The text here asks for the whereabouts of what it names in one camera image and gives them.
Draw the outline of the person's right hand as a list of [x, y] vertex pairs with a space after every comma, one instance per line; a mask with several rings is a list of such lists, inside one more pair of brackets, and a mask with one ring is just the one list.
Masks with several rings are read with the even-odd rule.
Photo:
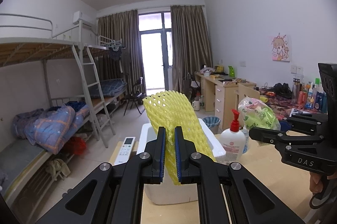
[[320, 193], [323, 190], [322, 175], [310, 172], [310, 192]]

